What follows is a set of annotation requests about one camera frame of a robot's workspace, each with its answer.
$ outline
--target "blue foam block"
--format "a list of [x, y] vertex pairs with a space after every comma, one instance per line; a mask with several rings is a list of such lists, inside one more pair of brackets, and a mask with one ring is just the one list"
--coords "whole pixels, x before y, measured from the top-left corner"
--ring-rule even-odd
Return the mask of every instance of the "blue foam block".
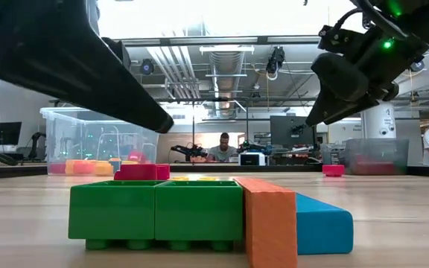
[[354, 247], [350, 212], [296, 194], [297, 254], [348, 254]]

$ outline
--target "orange block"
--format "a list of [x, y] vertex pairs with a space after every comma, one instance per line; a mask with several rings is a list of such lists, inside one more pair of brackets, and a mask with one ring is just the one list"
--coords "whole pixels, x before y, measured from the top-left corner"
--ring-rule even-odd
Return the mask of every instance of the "orange block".
[[296, 268], [296, 193], [262, 179], [236, 178], [244, 189], [246, 252], [252, 268]]

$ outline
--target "column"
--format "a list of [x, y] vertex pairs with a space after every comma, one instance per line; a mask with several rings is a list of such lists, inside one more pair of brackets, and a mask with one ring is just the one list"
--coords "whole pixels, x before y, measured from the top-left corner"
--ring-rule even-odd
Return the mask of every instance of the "column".
[[396, 138], [393, 103], [381, 102], [361, 113], [363, 138]]

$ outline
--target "computer monitor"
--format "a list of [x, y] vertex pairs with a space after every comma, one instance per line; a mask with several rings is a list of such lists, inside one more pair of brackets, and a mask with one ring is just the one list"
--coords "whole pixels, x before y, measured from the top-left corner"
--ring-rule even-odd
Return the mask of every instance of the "computer monitor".
[[315, 145], [316, 127], [305, 126], [306, 117], [271, 116], [271, 144], [292, 148], [295, 145]]
[[21, 133], [22, 122], [0, 124], [0, 145], [17, 145]]

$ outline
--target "wooden table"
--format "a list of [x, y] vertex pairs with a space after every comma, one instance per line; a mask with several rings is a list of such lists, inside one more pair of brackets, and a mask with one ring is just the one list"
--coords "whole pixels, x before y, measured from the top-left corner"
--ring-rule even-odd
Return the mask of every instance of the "wooden table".
[[[429, 267], [427, 177], [325, 179], [319, 173], [205, 175], [225, 179], [237, 175], [260, 177], [348, 209], [355, 219], [353, 253], [300, 256], [299, 268]], [[32, 176], [0, 179], [0, 267], [248, 267], [246, 256], [241, 253], [86, 252], [82, 240], [67, 238], [69, 188], [105, 179], [108, 178]]]

